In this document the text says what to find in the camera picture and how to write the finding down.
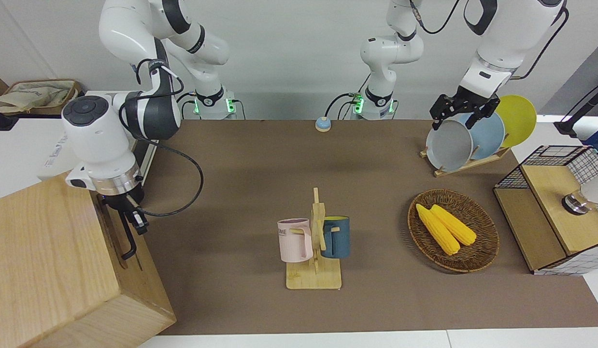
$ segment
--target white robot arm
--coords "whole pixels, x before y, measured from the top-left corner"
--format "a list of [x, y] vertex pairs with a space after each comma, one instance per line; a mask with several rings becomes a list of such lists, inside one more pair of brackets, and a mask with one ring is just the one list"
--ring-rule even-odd
[[172, 79], [177, 79], [182, 89], [184, 84], [169, 69], [162, 40], [172, 44], [184, 64], [195, 55], [203, 64], [224, 64], [228, 59], [226, 43], [191, 22], [185, 7], [184, 0], [107, 0], [100, 18], [102, 43], [129, 62], [136, 75], [146, 62], [153, 88], [79, 97], [62, 112], [65, 132], [83, 161], [67, 183], [102, 194], [140, 234], [147, 225], [144, 212], [138, 209], [144, 198], [143, 177], [129, 151], [128, 137], [131, 134], [148, 142], [169, 139], [181, 123], [174, 97], [181, 90], [174, 90]]
[[361, 59], [370, 67], [370, 78], [361, 91], [359, 115], [369, 120], [381, 119], [389, 112], [398, 78], [389, 67], [417, 61], [423, 54], [423, 40], [417, 35], [417, 22], [409, 0], [391, 0], [387, 24], [395, 35], [369, 38], [361, 46]]
[[496, 92], [520, 67], [565, 9], [567, 0], [480, 0], [482, 15], [465, 20], [482, 42], [453, 97], [442, 94], [430, 114], [437, 130], [442, 121], [458, 113], [472, 113], [467, 128], [490, 117], [500, 99]]
[[178, 59], [193, 76], [195, 104], [202, 119], [224, 119], [235, 112], [235, 94], [220, 82], [217, 66], [226, 64], [230, 57], [226, 41], [207, 34], [206, 44], [191, 54], [169, 40], [164, 45], [171, 56]]

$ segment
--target yellow corn cob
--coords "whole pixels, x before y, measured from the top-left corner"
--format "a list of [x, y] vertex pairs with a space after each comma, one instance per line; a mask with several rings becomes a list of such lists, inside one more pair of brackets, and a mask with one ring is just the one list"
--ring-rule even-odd
[[447, 230], [447, 227], [423, 205], [417, 204], [415, 207], [417, 208], [421, 222], [427, 227], [427, 230], [434, 237], [436, 243], [439, 243], [445, 254], [456, 254], [460, 250], [460, 244]]
[[469, 229], [462, 221], [458, 220], [450, 212], [440, 207], [440, 205], [432, 205], [430, 211], [440, 220], [445, 227], [451, 232], [455, 238], [464, 245], [471, 245], [475, 243], [477, 235], [472, 229]]

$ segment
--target wooden shelf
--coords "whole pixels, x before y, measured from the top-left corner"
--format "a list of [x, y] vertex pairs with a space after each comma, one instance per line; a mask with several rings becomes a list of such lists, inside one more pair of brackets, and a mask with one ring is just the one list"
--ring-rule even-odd
[[575, 216], [561, 204], [564, 196], [580, 188], [568, 167], [522, 166], [522, 173], [567, 255], [598, 244], [598, 211]]

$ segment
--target gray plate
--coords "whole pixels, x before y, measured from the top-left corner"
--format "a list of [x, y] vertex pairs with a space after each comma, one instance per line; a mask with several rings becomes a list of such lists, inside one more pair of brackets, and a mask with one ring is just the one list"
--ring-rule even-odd
[[447, 119], [439, 130], [428, 133], [426, 146], [427, 158], [434, 168], [453, 172], [462, 168], [471, 158], [473, 137], [465, 125]]

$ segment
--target wicker basket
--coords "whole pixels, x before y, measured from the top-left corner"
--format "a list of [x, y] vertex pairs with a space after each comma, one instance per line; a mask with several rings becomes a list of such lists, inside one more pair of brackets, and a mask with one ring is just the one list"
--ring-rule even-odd
[[[476, 234], [473, 245], [461, 245], [460, 251], [448, 256], [421, 222], [415, 205], [426, 208], [438, 204], [469, 226]], [[433, 189], [417, 196], [409, 208], [410, 234], [419, 250], [437, 265], [460, 273], [488, 267], [498, 254], [498, 233], [490, 216], [471, 198], [447, 189]]]

